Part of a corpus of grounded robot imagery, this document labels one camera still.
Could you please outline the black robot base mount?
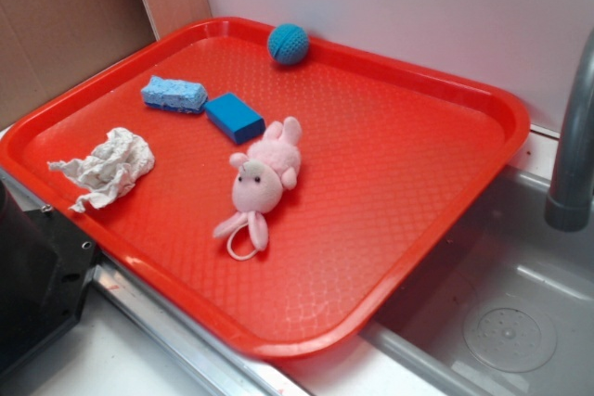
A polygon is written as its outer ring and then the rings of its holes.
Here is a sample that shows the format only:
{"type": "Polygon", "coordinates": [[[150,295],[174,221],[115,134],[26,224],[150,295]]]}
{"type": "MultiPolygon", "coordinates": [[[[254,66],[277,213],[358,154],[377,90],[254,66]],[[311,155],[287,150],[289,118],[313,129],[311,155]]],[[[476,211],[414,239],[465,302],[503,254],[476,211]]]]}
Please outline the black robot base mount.
{"type": "Polygon", "coordinates": [[[1,186],[1,378],[78,324],[98,254],[61,212],[24,211],[1,186]]]}

